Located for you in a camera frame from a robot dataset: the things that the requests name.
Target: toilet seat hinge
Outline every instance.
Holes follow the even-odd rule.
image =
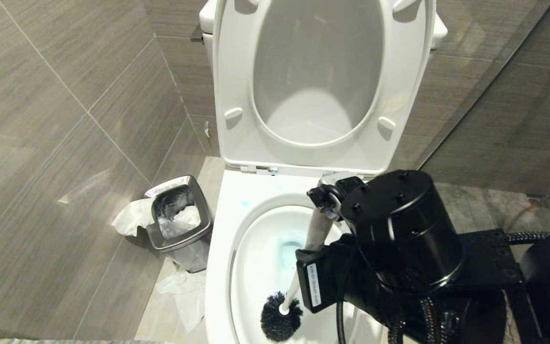
[[[275,166],[247,165],[241,166],[241,171],[247,173],[264,174],[267,176],[275,176],[279,174],[279,170]]]

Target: tissue paper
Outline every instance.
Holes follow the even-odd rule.
[[[186,332],[192,331],[205,316],[206,271],[189,274],[175,266],[175,272],[156,284],[160,294],[175,294],[175,305]]]
[[[170,221],[167,217],[159,216],[159,228],[165,240],[183,235],[200,224],[201,215],[199,209],[194,205],[189,205],[177,213],[173,221]]]
[[[137,226],[146,228],[154,223],[152,203],[154,203],[154,198],[145,198],[127,204],[112,222],[116,232],[125,236],[137,237]]]

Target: paper on floor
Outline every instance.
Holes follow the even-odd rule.
[[[205,316],[206,270],[189,274],[175,264],[175,272],[156,284],[160,294],[175,294],[175,305],[181,323],[187,333],[192,331]]]
[[[154,198],[144,198],[127,204],[112,222],[116,232],[125,236],[137,237],[137,226],[146,228],[154,223],[152,203],[154,203]]]

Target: toilet brush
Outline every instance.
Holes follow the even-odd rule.
[[[332,227],[332,220],[327,218],[319,209],[314,209],[307,232],[305,250],[319,251],[323,248],[328,232]],[[282,342],[294,334],[301,327],[303,310],[300,302],[294,296],[298,292],[298,274],[295,271],[290,283],[290,289],[284,296],[281,291],[269,296],[262,308],[260,325],[267,338],[275,342]]]

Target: label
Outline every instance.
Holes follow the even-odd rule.
[[[317,307],[321,305],[321,295],[319,295],[319,281],[317,279],[317,266],[315,263],[307,265],[307,276],[309,278],[311,306]]]

